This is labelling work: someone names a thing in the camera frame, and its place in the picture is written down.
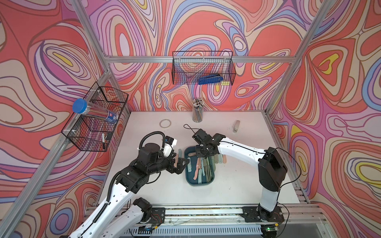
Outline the olive green folding knife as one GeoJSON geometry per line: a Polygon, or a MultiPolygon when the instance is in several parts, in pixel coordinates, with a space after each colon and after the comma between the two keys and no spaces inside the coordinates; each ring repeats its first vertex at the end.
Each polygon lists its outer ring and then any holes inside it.
{"type": "Polygon", "coordinates": [[[219,156],[218,156],[218,154],[214,155],[213,157],[214,157],[214,163],[218,164],[219,163],[219,156]]]}

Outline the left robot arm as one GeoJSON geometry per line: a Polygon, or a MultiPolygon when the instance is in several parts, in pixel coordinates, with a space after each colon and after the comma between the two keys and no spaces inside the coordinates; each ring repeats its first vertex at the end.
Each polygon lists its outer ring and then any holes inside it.
{"type": "Polygon", "coordinates": [[[140,146],[138,156],[127,167],[117,172],[109,185],[106,198],[95,211],[69,237],[71,238],[119,238],[139,222],[149,221],[152,205],[143,198],[135,200],[120,217],[118,212],[148,184],[152,174],[168,171],[181,174],[189,163],[175,159],[177,140],[165,140],[161,146],[148,143],[140,146]]]}

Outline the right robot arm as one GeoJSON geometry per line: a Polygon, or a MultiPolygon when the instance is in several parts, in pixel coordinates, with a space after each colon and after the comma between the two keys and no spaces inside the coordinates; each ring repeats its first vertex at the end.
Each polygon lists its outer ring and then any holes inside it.
{"type": "Polygon", "coordinates": [[[195,132],[192,138],[197,142],[195,152],[198,157],[222,154],[234,157],[258,170],[259,182],[263,189],[256,213],[260,221],[269,222],[273,218],[282,183],[288,173],[277,149],[273,147],[268,149],[249,147],[219,133],[211,136],[202,129],[195,132]]]}

